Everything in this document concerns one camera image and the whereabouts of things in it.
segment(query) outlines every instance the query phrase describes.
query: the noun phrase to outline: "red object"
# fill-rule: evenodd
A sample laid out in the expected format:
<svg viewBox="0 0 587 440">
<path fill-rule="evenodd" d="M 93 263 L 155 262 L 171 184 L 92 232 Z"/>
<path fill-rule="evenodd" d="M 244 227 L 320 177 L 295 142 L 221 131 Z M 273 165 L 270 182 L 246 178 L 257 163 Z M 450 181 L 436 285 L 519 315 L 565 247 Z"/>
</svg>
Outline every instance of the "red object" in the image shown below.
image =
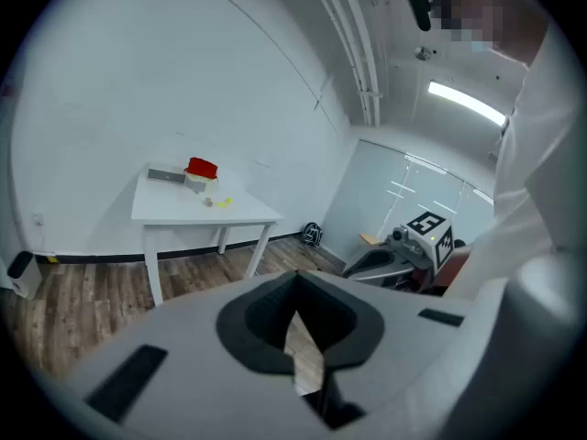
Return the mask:
<svg viewBox="0 0 587 440">
<path fill-rule="evenodd" d="M 215 180 L 218 167 L 214 163 L 210 163 L 210 161 L 206 161 L 205 159 L 192 157 L 190 158 L 190 165 L 184 171 L 189 172 L 190 174 L 204 176 L 209 180 Z"/>
</svg>

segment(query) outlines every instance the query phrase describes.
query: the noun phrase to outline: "ceiling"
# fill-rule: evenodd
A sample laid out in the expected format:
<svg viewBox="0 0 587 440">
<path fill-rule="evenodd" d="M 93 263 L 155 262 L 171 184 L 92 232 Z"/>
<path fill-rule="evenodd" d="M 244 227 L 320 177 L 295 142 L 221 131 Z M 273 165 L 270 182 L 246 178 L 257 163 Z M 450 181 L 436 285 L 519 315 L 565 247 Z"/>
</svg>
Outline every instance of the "ceiling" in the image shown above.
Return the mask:
<svg viewBox="0 0 587 440">
<path fill-rule="evenodd" d="M 298 14 L 300 27 L 318 53 L 329 51 L 323 60 L 332 60 L 332 48 L 339 48 L 338 62 L 330 64 L 337 72 L 335 88 L 344 93 L 351 122 L 362 125 L 351 68 L 326 10 L 319 0 L 288 1 L 290 11 Z M 499 138 L 500 127 L 465 107 L 428 93 L 428 84 L 431 80 L 448 84 L 507 115 L 513 110 L 526 69 L 489 50 L 473 51 L 470 42 L 453 41 L 447 31 L 420 31 L 406 0 L 360 0 L 360 5 L 370 32 L 382 93 L 381 128 L 410 130 L 492 167 L 488 152 Z M 418 46 L 436 53 L 430 60 L 420 61 L 414 55 Z"/>
</svg>

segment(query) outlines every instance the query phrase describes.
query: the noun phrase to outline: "baseboard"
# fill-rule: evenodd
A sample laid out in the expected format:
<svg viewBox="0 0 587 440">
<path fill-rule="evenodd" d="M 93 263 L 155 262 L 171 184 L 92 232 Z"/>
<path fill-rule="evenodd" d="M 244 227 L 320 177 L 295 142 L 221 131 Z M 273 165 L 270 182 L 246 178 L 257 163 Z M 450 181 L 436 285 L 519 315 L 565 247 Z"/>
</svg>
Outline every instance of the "baseboard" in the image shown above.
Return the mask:
<svg viewBox="0 0 587 440">
<path fill-rule="evenodd" d="M 269 238 L 270 241 L 276 239 L 284 239 L 288 237 L 299 237 L 302 232 L 288 233 L 287 235 L 273 236 Z M 242 243 L 234 243 L 227 245 L 227 249 L 244 248 L 246 246 L 252 246 L 257 244 L 257 240 L 243 241 Z M 162 251 L 157 253 L 157 259 L 173 259 L 173 258 L 186 258 L 188 256 L 196 256 L 198 254 L 206 254 L 215 252 L 218 250 L 218 246 L 212 247 L 199 247 L 196 249 L 184 249 L 181 251 Z M 35 255 L 35 259 L 39 264 L 119 264 L 123 262 L 140 262 L 145 260 L 143 254 L 113 254 L 106 256 L 96 255 L 54 255 L 53 259 L 49 261 L 48 256 L 42 256 L 40 254 Z"/>
<path fill-rule="evenodd" d="M 340 260 L 341 262 L 344 262 L 345 264 L 347 263 L 347 261 L 345 259 L 343 259 L 341 256 L 339 256 L 337 253 L 335 253 L 332 249 L 330 249 L 329 247 L 326 247 L 324 245 L 320 245 L 320 247 L 322 249 L 324 249 L 326 252 L 330 253 L 332 256 L 334 256 L 336 259 Z"/>
</svg>

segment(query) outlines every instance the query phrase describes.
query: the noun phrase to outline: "wooden floor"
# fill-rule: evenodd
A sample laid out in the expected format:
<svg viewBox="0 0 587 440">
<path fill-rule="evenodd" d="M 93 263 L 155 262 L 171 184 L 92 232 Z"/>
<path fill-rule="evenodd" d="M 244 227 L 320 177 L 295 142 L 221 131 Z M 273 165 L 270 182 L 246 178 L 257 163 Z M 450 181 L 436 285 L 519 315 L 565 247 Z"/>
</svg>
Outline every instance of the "wooden floor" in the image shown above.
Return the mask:
<svg viewBox="0 0 587 440">
<path fill-rule="evenodd" d="M 253 249 L 160 260 L 163 299 L 241 280 Z M 339 275 L 343 267 L 323 249 L 304 247 L 299 238 L 288 237 L 267 245 L 257 272 L 321 269 Z M 58 379 L 80 357 L 154 306 L 144 262 L 46 264 L 41 271 L 44 278 L 35 300 L 0 290 L 0 308 L 26 362 Z M 295 361 L 296 389 L 302 394 L 319 389 L 322 356 L 298 315 L 290 325 L 285 352 Z"/>
</svg>

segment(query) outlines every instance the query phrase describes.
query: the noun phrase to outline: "person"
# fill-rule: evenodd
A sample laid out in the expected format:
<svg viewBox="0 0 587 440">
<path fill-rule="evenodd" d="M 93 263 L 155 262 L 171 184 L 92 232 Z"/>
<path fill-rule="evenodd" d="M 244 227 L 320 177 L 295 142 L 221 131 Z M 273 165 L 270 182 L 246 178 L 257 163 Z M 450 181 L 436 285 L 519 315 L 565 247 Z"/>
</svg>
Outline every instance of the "person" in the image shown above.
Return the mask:
<svg viewBox="0 0 587 440">
<path fill-rule="evenodd" d="M 572 214 L 581 212 L 585 183 L 577 172 L 585 167 L 585 75 L 536 0 L 432 0 L 430 15 L 527 68 L 497 161 L 494 226 L 453 253 L 437 276 L 436 284 L 449 286 L 445 298 L 473 299 L 485 282 L 536 256 L 584 244 L 585 220 Z"/>
</svg>

